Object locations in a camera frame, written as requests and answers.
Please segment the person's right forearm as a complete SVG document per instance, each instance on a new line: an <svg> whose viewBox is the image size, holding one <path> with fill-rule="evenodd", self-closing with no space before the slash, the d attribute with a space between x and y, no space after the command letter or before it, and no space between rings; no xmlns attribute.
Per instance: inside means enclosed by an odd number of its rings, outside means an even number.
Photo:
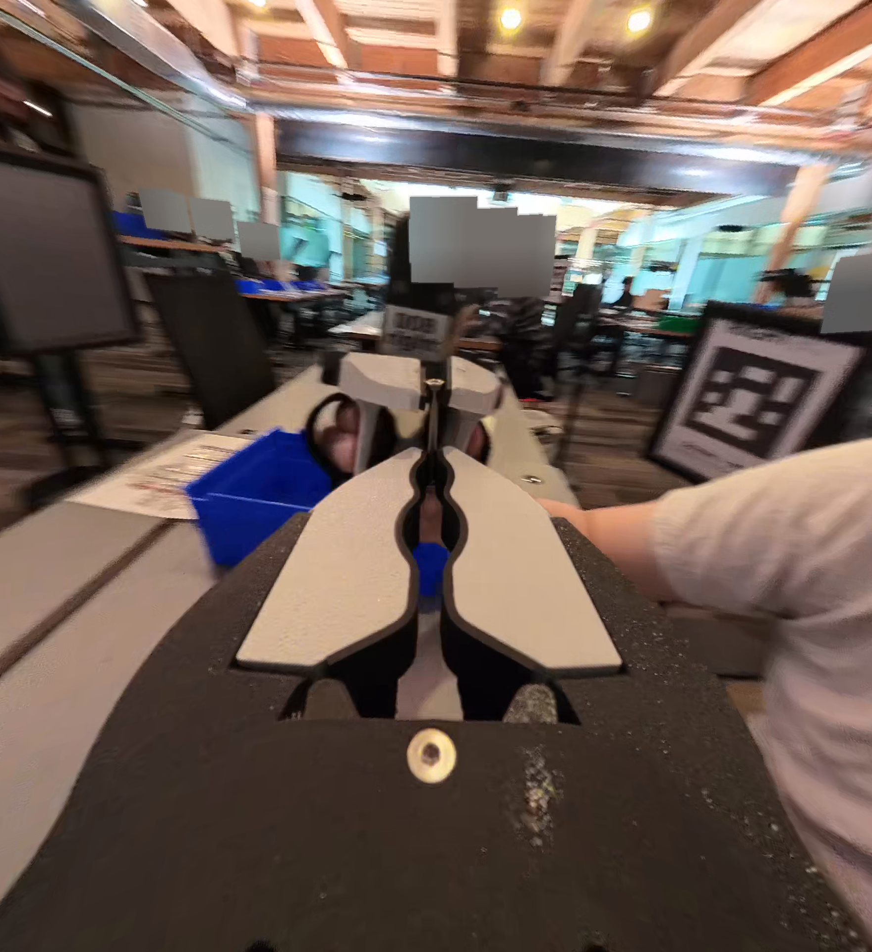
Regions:
<svg viewBox="0 0 872 952"><path fill-rule="evenodd" d="M537 502L552 518L566 520L594 544L644 597L657 603L679 600L657 559L658 501L589 510L546 499Z"/></svg>

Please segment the blue plastic bin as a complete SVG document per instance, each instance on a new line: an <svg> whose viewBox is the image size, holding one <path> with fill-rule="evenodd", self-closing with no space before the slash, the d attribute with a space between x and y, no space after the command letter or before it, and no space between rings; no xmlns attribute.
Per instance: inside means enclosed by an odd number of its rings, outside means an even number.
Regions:
<svg viewBox="0 0 872 952"><path fill-rule="evenodd" d="M331 489L301 433L274 430L187 487L204 541L217 565L234 566L298 514L310 514L274 596L288 603L357 600L376 589L378 605L401 612L418 592L442 591L446 549L410 541L406 556L397 532L416 494L411 478L417 447Z"/></svg>

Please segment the person's right hand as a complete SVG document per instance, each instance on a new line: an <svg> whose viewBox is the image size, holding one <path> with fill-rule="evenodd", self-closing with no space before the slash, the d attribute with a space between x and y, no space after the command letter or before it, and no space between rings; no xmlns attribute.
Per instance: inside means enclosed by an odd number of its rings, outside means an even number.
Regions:
<svg viewBox="0 0 872 952"><path fill-rule="evenodd" d="M318 431L318 445L326 458L339 470L352 474L358 444L360 411L355 402L345 398L334 405L335 416L332 422L321 422ZM489 453L490 431L485 428L488 419L482 420L471 433L466 452L469 456L484 462ZM442 545L442 502L434 487L427 488L426 495L419 507L418 541Z"/></svg>

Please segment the black framed board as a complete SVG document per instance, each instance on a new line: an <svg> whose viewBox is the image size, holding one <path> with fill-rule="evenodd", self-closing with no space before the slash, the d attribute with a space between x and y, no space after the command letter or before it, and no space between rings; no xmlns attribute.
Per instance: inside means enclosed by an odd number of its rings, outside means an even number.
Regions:
<svg viewBox="0 0 872 952"><path fill-rule="evenodd" d="M27 363L66 489L115 465L80 355L138 343L135 311L96 168L0 145L0 357Z"/></svg>

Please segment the black office chair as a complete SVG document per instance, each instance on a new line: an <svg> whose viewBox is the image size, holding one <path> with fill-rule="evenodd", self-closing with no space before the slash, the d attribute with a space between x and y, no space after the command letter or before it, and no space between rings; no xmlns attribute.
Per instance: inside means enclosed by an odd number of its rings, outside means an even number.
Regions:
<svg viewBox="0 0 872 952"><path fill-rule="evenodd" d="M147 273L144 281L205 429L276 390L265 339L231 276Z"/></svg>

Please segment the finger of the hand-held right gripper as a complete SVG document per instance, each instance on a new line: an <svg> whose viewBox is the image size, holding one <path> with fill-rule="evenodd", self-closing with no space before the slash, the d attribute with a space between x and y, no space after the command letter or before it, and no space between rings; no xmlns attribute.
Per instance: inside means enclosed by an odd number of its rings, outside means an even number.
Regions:
<svg viewBox="0 0 872 952"><path fill-rule="evenodd" d="M343 400L360 411L355 469L359 474L414 444L427 408L418 359L353 352L340 364Z"/></svg>
<svg viewBox="0 0 872 952"><path fill-rule="evenodd" d="M440 447L466 450L477 425L501 402L497 375L459 356L448 359L440 395Z"/></svg>

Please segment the printed paper sheet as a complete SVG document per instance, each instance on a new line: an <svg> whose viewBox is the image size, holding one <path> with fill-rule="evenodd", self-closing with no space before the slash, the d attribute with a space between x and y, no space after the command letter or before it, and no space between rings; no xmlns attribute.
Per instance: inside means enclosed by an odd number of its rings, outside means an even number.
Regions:
<svg viewBox="0 0 872 952"><path fill-rule="evenodd" d="M187 487L251 444L245 436L185 430L70 496L69 503L154 519L195 522Z"/></svg>

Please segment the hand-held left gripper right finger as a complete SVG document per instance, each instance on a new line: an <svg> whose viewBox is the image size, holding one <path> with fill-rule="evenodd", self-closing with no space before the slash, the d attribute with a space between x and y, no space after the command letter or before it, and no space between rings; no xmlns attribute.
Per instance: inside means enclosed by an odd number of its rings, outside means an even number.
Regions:
<svg viewBox="0 0 872 952"><path fill-rule="evenodd" d="M449 551L442 656L464 720L503 720L528 684L614 676L623 661L548 512L463 450L432 472Z"/></svg>

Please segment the framed marker sign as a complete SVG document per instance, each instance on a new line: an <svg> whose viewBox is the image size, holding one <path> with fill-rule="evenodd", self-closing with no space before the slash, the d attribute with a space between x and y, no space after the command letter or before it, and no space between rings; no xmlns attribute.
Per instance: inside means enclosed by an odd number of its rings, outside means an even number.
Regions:
<svg viewBox="0 0 872 952"><path fill-rule="evenodd" d="M693 484L843 440L872 367L872 330L709 301L646 460Z"/></svg>

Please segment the person's white shirt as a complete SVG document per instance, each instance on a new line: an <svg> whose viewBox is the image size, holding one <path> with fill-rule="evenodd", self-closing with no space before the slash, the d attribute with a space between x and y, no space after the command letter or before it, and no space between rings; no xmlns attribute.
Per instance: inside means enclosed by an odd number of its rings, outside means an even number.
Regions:
<svg viewBox="0 0 872 952"><path fill-rule="evenodd" d="M670 492L653 545L680 601L775 618L764 758L872 940L872 438Z"/></svg>

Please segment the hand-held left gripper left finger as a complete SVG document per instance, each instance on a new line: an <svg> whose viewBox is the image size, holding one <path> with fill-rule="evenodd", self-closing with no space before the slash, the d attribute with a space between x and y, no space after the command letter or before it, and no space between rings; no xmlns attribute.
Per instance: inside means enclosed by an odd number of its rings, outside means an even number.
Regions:
<svg viewBox="0 0 872 952"><path fill-rule="evenodd" d="M413 555L424 472L422 450L402 450L309 514L235 656L241 671L300 679L279 718L302 718L321 681L331 708L358 717L436 711L437 598Z"/></svg>

